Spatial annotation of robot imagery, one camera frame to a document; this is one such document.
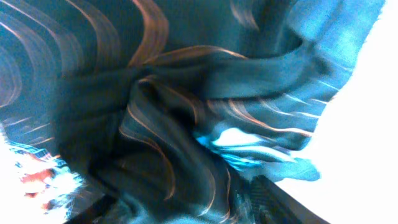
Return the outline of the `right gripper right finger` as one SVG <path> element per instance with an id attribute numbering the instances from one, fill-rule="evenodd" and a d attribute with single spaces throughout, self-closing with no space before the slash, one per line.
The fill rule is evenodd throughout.
<path id="1" fill-rule="evenodd" d="M 250 199 L 257 224 L 329 224 L 263 175 L 250 183 Z"/>

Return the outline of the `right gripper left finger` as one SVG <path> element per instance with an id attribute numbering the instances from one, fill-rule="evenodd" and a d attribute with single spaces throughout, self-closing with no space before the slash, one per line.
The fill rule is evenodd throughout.
<path id="1" fill-rule="evenodd" d="M 104 195 L 85 211 L 65 222 L 65 224 L 93 224 L 95 220 L 104 215 L 116 202 L 116 198 Z"/>

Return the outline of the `black orange-patterned cycling jersey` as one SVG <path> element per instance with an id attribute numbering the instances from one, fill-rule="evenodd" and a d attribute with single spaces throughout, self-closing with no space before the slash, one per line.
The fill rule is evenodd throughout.
<path id="1" fill-rule="evenodd" d="M 256 223 L 384 1 L 2 1 L 1 219 Z"/>

